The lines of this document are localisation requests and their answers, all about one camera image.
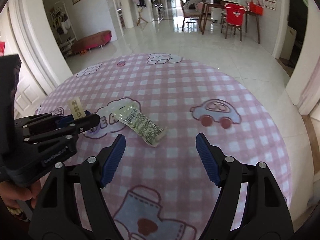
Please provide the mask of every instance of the snack package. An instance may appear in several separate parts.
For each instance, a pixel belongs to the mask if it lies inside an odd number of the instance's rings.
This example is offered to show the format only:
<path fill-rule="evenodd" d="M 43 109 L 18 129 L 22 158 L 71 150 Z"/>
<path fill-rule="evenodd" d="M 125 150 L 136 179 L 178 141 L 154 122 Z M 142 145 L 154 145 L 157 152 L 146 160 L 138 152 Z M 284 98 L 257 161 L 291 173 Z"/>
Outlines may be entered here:
<path fill-rule="evenodd" d="M 143 140 L 153 147 L 159 144 L 161 138 L 166 134 L 166 128 L 162 129 L 154 122 L 143 115 L 133 103 L 128 103 L 124 107 L 113 112 L 114 116 L 122 123 L 129 126 Z"/>

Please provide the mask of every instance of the wooden dining table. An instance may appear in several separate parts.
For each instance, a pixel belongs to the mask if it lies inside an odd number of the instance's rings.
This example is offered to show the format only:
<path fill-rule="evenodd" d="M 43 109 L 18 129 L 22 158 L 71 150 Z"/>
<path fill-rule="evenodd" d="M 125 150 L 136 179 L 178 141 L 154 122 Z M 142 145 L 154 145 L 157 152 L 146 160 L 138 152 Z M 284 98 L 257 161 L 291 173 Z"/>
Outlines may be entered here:
<path fill-rule="evenodd" d="M 200 31 L 202 31 L 202 34 L 204 34 L 205 25 L 207 23 L 207 18 L 208 18 L 208 14 L 209 14 L 209 8 L 224 9 L 224 5 L 226 3 L 239 4 L 238 2 L 228 1 L 228 0 L 209 0 L 207 2 L 204 2 L 204 6 L 202 7 L 201 16 L 200 16 Z M 201 26 L 203 15 L 204 15 L 204 24 L 203 24 L 203 26 Z M 246 14 L 245 14 L 245 32 L 248 31 L 248 15 L 252 15 L 252 16 L 256 17 L 257 31 L 258 31 L 258 43 L 260 44 L 259 15 L 256 14 L 255 12 L 250 11 L 250 10 L 246 10 Z"/>

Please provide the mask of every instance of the red car wheel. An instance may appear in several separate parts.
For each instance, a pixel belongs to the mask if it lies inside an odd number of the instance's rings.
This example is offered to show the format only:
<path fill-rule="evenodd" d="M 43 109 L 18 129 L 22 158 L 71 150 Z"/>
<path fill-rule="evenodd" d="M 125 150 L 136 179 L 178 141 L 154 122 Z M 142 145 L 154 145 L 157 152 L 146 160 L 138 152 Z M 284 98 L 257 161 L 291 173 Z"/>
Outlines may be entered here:
<path fill-rule="evenodd" d="M 232 124 L 231 120 L 226 117 L 222 117 L 219 122 L 220 122 L 221 127 L 224 129 L 230 128 L 230 126 Z"/>
<path fill-rule="evenodd" d="M 213 123 L 213 118 L 209 115 L 203 115 L 200 117 L 200 122 L 203 126 L 209 127 Z"/>

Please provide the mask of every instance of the barcode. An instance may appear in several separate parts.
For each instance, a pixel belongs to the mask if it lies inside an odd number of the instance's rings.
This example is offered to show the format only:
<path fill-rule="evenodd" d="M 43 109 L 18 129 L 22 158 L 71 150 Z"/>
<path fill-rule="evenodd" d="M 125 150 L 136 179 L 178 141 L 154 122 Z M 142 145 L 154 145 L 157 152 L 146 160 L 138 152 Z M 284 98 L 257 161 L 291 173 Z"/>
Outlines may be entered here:
<path fill-rule="evenodd" d="M 132 120 L 135 119 L 138 113 L 139 111 L 137 109 L 133 109 L 131 113 L 126 118 L 123 119 L 123 121 L 125 121 L 126 123 L 131 123 Z"/>
<path fill-rule="evenodd" d="M 137 116 L 138 111 L 136 109 L 133 109 L 131 114 L 129 114 L 129 118 L 133 120 Z"/>

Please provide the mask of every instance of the human hand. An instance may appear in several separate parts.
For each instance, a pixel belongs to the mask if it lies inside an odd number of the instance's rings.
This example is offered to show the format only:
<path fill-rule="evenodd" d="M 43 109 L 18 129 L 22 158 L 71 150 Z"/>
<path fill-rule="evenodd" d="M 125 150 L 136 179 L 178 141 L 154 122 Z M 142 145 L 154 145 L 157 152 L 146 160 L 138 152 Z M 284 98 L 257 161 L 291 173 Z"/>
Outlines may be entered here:
<path fill-rule="evenodd" d="M 31 199 L 31 206 L 35 208 L 39 192 L 41 191 L 40 181 L 36 181 L 29 188 L 18 187 L 10 182 L 0 183 L 0 196 L 6 206 L 20 208 L 18 200 L 26 201 Z"/>

